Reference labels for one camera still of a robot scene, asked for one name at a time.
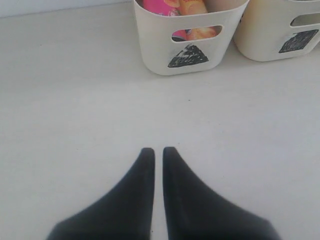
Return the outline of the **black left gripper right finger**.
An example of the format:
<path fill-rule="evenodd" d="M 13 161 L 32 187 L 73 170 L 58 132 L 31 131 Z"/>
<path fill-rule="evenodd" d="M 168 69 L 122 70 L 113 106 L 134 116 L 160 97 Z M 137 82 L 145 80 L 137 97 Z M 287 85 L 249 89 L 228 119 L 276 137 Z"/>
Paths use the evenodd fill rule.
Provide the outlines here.
<path fill-rule="evenodd" d="M 273 225 L 223 198 L 187 165 L 175 147 L 162 155 L 162 186 L 170 240 L 276 240 Z"/>

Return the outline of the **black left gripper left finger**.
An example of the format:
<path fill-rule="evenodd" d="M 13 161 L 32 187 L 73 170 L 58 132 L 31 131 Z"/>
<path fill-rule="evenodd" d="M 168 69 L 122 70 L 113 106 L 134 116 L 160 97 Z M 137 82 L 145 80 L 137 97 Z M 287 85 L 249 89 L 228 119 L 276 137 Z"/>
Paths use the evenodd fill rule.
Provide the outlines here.
<path fill-rule="evenodd" d="M 155 194 L 155 151 L 141 149 L 125 176 L 101 199 L 59 222 L 49 240 L 149 240 Z"/>

